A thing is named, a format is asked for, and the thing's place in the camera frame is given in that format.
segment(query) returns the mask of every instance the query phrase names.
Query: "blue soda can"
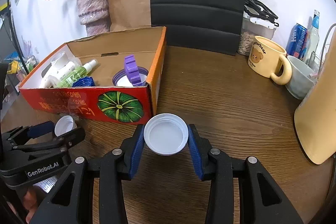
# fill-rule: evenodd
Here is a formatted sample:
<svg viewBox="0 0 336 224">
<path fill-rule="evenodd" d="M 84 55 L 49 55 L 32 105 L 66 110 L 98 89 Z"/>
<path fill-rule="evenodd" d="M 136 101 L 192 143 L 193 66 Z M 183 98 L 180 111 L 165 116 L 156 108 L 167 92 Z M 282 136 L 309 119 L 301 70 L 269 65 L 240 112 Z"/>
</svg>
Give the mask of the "blue soda can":
<svg viewBox="0 0 336 224">
<path fill-rule="evenodd" d="M 296 23 L 296 25 L 294 26 L 293 33 L 291 35 L 291 40 L 286 49 L 288 55 L 292 55 L 296 58 L 299 58 L 303 44 L 305 43 L 306 40 L 307 32 L 308 32 L 307 28 Z"/>
</svg>

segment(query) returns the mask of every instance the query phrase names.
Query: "gray cup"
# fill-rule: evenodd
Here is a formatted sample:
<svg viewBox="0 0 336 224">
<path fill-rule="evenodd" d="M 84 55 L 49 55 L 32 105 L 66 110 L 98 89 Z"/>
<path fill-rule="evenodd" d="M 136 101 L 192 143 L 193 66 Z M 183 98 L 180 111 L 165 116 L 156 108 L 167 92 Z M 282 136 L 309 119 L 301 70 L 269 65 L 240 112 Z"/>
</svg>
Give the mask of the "gray cup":
<svg viewBox="0 0 336 224">
<path fill-rule="evenodd" d="M 296 99 L 302 100 L 314 84 L 314 82 L 308 78 L 308 75 L 314 73 L 314 71 L 294 56 L 288 55 L 287 59 L 292 66 L 292 78 L 286 84 L 286 89 Z"/>
</svg>

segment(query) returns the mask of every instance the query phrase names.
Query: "mug handle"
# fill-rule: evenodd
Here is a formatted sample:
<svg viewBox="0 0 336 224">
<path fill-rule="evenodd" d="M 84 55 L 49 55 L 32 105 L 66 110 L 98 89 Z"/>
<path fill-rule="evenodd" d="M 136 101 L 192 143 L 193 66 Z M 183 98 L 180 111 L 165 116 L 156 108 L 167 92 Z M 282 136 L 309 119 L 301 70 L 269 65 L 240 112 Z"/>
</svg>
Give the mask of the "mug handle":
<svg viewBox="0 0 336 224">
<path fill-rule="evenodd" d="M 285 56 L 280 55 L 279 59 L 283 64 L 283 73 L 281 76 L 276 76 L 275 73 L 271 73 L 271 79 L 278 85 L 285 85 L 292 77 L 292 66 Z"/>
</svg>

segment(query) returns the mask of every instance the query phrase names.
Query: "green pumpkin illustration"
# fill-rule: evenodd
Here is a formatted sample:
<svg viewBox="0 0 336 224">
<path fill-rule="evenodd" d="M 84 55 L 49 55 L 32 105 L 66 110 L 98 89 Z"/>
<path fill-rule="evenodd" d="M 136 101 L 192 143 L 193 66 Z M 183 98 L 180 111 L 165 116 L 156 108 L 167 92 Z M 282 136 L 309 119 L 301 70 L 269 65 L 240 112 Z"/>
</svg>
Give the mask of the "green pumpkin illustration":
<svg viewBox="0 0 336 224">
<path fill-rule="evenodd" d="M 119 91 L 109 91 L 99 95 L 97 105 L 107 117 L 120 122 L 137 122 L 143 116 L 140 101 Z"/>
</svg>

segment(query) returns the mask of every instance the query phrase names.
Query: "purple gear-shaped object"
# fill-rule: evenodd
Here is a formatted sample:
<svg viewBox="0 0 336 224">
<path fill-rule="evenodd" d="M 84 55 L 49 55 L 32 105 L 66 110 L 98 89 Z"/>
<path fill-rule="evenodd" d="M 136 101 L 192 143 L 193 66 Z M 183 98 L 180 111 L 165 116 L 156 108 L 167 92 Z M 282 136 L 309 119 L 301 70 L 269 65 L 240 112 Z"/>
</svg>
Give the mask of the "purple gear-shaped object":
<svg viewBox="0 0 336 224">
<path fill-rule="evenodd" d="M 133 54 L 125 57 L 124 69 L 128 80 L 133 86 L 139 85 L 141 83 L 139 69 Z"/>
</svg>

